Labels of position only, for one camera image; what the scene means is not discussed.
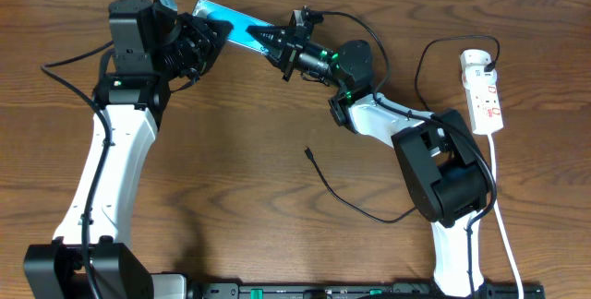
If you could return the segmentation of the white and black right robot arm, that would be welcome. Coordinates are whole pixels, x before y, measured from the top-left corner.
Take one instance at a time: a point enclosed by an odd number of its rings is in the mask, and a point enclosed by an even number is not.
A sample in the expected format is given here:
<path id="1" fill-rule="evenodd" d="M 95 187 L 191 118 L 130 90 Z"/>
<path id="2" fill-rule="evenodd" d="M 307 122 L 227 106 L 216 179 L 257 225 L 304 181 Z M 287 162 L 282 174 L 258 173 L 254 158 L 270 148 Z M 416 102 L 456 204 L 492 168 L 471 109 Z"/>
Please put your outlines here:
<path id="1" fill-rule="evenodd" d="M 481 219 L 493 207 L 496 183 L 482 153 L 455 110 L 419 112 L 389 101 L 373 86 L 373 56 L 363 40 L 332 51 L 311 41 L 312 28 L 250 26 L 285 79 L 296 70 L 337 87 L 329 105 L 338 126 L 373 137 L 396 154 L 415 209 L 431 224 L 436 265 L 433 280 L 449 297 L 478 298 Z"/>

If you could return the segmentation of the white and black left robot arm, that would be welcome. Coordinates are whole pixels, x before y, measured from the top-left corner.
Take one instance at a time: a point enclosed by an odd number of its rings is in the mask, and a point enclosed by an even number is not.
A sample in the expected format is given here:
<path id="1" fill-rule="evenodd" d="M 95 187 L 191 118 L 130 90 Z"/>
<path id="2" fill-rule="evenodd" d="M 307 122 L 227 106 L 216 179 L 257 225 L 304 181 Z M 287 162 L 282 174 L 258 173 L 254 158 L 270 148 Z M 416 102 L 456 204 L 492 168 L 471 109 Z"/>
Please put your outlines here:
<path id="1" fill-rule="evenodd" d="M 93 112 L 89 155 L 66 216 L 50 243 L 28 248 L 24 273 L 37 298 L 194 298 L 187 276 L 139 262 L 130 225 L 170 82 L 192 86 L 206 74 L 232 25 L 179 13 L 174 0 L 116 0 L 108 13 L 111 39 L 83 96 Z"/>

